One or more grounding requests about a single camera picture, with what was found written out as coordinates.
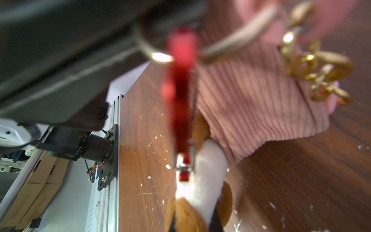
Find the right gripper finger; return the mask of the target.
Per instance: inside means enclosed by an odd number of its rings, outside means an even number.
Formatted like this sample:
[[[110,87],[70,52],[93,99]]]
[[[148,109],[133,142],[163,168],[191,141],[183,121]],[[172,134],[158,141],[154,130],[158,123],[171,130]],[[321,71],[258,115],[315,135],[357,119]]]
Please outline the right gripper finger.
[[[110,83],[148,61],[132,26],[162,48],[206,11],[207,1],[1,1],[1,118],[102,129]]]

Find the pink corduroy pouch bag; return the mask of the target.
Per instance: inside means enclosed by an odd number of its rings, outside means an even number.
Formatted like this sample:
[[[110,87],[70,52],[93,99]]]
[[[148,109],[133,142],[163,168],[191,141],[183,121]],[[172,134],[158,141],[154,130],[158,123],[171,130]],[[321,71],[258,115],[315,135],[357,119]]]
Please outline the pink corduroy pouch bag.
[[[356,4],[312,2],[315,11],[298,41],[300,51],[330,33]],[[209,1],[201,44],[233,56],[198,67],[198,109],[229,163],[252,155],[268,141],[325,131],[339,105],[335,95],[311,100],[311,83],[285,71],[280,48],[289,16],[282,1]]]

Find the white brown plush decoration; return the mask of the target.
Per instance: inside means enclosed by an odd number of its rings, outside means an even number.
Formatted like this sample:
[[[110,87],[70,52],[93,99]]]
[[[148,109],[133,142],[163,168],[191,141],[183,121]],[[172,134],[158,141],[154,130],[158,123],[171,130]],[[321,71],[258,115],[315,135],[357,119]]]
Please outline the white brown plush decoration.
[[[196,145],[195,179],[177,181],[167,203],[166,232],[222,232],[232,215],[233,196],[225,181],[228,162],[220,145],[211,138],[206,119],[197,113],[192,138]]]

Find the gold keychain clasp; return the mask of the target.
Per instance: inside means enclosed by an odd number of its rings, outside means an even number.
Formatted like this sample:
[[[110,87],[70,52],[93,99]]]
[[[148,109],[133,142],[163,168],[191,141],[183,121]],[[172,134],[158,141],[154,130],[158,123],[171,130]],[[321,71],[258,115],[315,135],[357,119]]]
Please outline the gold keychain clasp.
[[[314,3],[305,1],[296,5],[290,13],[288,31],[282,38],[280,48],[285,71],[297,80],[311,83],[311,100],[323,102],[330,95],[335,95],[339,105],[350,104],[351,95],[336,87],[335,81],[351,74],[354,68],[352,60],[339,53],[322,51],[319,39],[312,40],[306,51],[300,51],[298,41],[314,11]]]

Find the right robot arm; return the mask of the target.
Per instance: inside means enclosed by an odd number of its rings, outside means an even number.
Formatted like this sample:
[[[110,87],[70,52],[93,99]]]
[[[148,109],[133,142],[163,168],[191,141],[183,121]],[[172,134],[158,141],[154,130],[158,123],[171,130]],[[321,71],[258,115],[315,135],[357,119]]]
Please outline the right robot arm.
[[[207,1],[1,1],[1,153],[35,146],[102,160],[110,84],[147,61],[134,29],[156,47],[198,29]]]

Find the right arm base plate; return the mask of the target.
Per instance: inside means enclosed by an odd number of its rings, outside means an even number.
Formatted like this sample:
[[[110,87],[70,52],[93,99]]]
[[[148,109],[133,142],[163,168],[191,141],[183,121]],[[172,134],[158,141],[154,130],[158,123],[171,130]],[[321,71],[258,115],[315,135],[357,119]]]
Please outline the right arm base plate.
[[[109,153],[104,160],[105,163],[98,168],[99,182],[98,191],[109,186],[118,174],[118,159],[119,159],[119,126],[114,124],[110,129],[107,139],[111,141]]]

